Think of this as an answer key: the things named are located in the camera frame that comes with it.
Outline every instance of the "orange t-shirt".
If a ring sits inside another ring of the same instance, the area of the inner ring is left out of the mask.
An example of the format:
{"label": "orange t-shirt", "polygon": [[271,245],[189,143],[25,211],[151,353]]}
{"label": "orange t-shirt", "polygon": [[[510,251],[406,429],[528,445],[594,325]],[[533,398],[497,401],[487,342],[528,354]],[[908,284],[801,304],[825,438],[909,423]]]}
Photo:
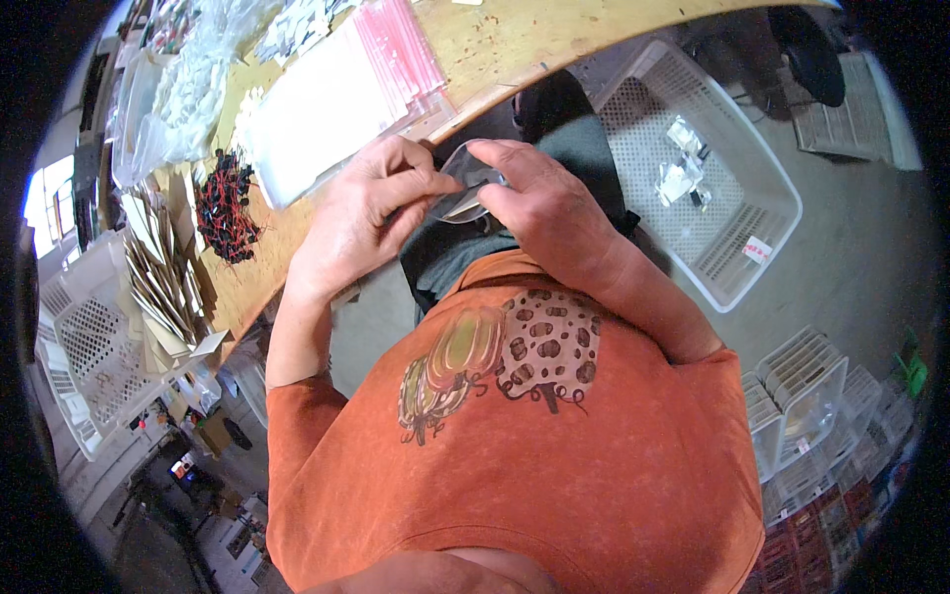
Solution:
{"label": "orange t-shirt", "polygon": [[469,266],[351,401],[311,378],[267,409],[295,590],[483,546],[569,592],[734,592],[765,537],[736,354],[670,365],[520,250]]}

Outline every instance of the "black chair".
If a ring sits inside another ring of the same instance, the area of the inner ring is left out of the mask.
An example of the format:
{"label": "black chair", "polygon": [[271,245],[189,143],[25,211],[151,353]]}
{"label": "black chair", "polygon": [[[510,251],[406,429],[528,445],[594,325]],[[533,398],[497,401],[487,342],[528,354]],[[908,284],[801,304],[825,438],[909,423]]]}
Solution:
{"label": "black chair", "polygon": [[791,76],[818,103],[840,107],[845,102],[845,75],[834,46],[821,27],[800,7],[772,7],[769,27]]}

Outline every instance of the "label sticker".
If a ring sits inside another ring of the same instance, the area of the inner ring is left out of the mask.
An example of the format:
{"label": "label sticker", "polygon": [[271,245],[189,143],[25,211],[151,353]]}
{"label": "label sticker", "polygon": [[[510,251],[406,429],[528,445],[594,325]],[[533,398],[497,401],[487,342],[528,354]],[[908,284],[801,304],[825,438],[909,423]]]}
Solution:
{"label": "label sticker", "polygon": [[756,264],[764,264],[769,259],[771,248],[755,235],[752,235],[749,236],[746,247],[742,248],[742,253],[751,258]]}

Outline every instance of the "hand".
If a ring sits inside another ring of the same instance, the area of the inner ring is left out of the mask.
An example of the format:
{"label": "hand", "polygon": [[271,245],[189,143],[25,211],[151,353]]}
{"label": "hand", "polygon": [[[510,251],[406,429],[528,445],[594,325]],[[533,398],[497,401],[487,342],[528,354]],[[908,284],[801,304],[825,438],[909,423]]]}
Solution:
{"label": "hand", "polygon": [[395,258],[432,197],[461,189],[413,141],[390,136],[367,144],[330,182],[291,261],[287,290],[329,301]]}
{"label": "hand", "polygon": [[525,253],[565,286],[590,292],[613,284],[632,244],[579,179],[530,144],[478,141],[468,151],[511,184],[486,185],[478,198]]}

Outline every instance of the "gray cloth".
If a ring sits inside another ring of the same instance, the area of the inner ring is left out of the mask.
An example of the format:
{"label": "gray cloth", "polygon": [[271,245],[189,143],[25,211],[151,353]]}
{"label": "gray cloth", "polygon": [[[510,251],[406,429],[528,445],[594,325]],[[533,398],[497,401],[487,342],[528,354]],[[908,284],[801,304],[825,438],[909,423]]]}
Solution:
{"label": "gray cloth", "polygon": [[[546,134],[535,146],[584,182],[615,227],[624,224],[626,211],[614,157],[597,115],[580,116]],[[487,226],[484,220],[451,224],[426,218],[409,236],[399,259],[419,305],[417,323],[472,262],[518,247],[507,229],[486,233]]]}

